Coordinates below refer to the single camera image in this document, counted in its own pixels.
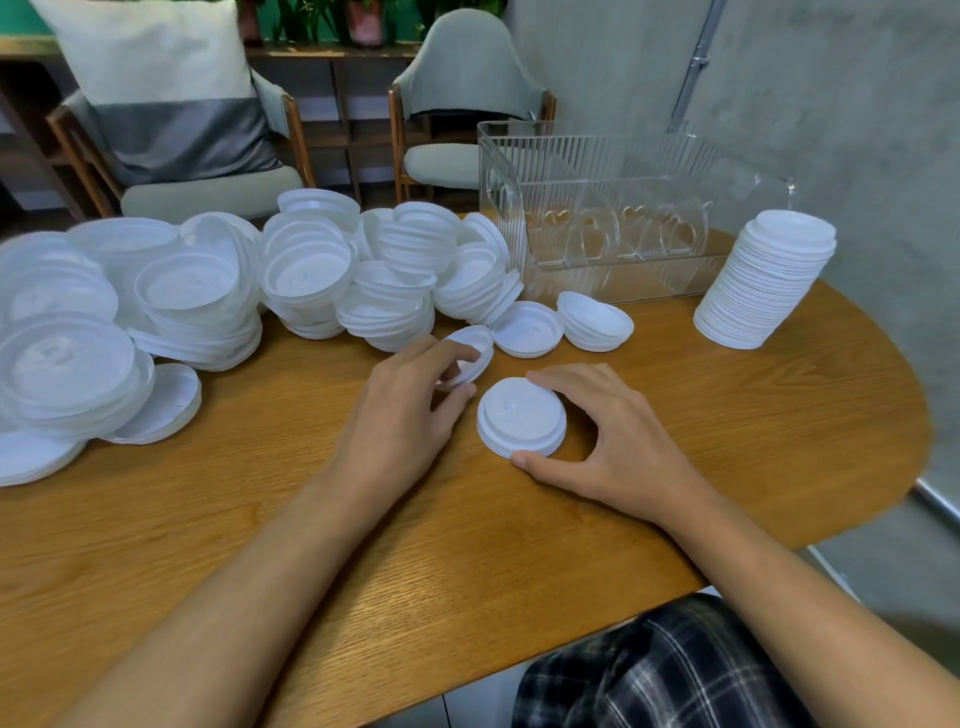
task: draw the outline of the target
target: chair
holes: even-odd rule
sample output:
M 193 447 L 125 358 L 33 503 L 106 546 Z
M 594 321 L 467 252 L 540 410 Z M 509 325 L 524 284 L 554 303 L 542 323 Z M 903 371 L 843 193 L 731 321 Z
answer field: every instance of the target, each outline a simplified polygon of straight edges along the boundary
M 191 182 L 139 184 L 124 189 L 110 172 L 101 145 L 79 121 L 79 118 L 89 117 L 89 113 L 83 113 L 82 105 L 87 101 L 80 91 L 64 99 L 47 121 L 102 217 L 114 217 L 116 209 L 96 179 L 94 170 L 128 217 L 152 217 L 175 225 L 193 215 L 213 210 L 232 212 L 248 219 L 266 217 L 276 212 L 276 197 L 281 192 L 299 189 L 305 184 L 316 187 L 317 181 L 307 153 L 297 102 L 278 85 L 271 84 L 255 71 L 251 73 L 267 125 L 272 132 L 290 139 L 296 169 L 284 165 L 267 172 Z
M 479 189 L 476 144 L 408 146 L 405 122 L 416 113 L 457 109 L 552 121 L 557 100 L 527 73 L 510 31 L 488 12 L 448 12 L 430 28 L 414 61 L 388 93 L 396 201 L 411 184 Z

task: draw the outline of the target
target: flower pot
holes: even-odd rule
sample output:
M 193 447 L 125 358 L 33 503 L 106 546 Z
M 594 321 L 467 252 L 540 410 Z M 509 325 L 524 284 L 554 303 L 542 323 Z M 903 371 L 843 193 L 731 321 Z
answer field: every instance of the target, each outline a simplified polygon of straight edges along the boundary
M 238 0 L 237 30 L 244 45 L 261 46 L 260 20 L 256 16 L 256 0 Z
M 376 48 L 383 45 L 382 0 L 349 0 L 347 24 L 350 39 L 357 45 Z

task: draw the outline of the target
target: hand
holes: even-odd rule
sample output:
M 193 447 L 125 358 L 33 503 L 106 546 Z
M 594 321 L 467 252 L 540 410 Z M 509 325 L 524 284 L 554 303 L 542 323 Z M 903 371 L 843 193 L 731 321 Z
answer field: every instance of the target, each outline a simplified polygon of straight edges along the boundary
M 466 344 L 425 336 L 373 367 L 324 480 L 374 522 L 382 518 L 426 473 L 476 394 L 476 386 L 462 384 L 431 412 L 438 378 L 456 376 L 458 360 L 479 356 Z
M 514 465 L 537 480 L 660 525 L 691 491 L 709 491 L 643 395 L 606 364 L 551 367 L 527 378 L 566 395 L 598 429 L 596 448 L 582 463 L 515 452 Z

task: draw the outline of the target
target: left hand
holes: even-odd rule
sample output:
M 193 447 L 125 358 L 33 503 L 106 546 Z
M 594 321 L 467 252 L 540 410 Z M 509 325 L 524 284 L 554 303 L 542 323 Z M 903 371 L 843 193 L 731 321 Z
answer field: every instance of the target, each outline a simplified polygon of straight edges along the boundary
M 476 394 L 462 384 L 431 411 L 437 380 L 456 375 L 458 360 L 479 357 L 466 344 L 425 336 L 373 367 L 323 478 L 379 521 L 426 473 Z

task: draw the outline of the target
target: oval table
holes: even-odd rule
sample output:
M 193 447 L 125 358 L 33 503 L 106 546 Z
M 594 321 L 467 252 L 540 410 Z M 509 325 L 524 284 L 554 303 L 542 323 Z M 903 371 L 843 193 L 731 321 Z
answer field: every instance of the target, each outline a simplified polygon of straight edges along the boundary
M 534 361 L 497 352 L 480 393 L 531 367 L 607 362 L 713 484 L 790 547 L 900 500 L 926 459 L 924 396 L 866 315 L 817 283 L 761 349 L 738 352 L 696 331 L 698 301 L 626 306 L 636 332 L 615 352 L 565 340 Z M 385 354 L 265 323 L 253 359 L 203 375 L 204 405 L 177 436 L 92 443 L 61 473 L 0 491 L 4 724 L 40 726 L 64 710 L 332 452 Z M 488 451 L 478 400 L 344 569 L 267 725 L 374 720 L 704 586 L 657 529 L 538 485 Z M 582 458 L 596 432 L 568 411 L 557 457 Z

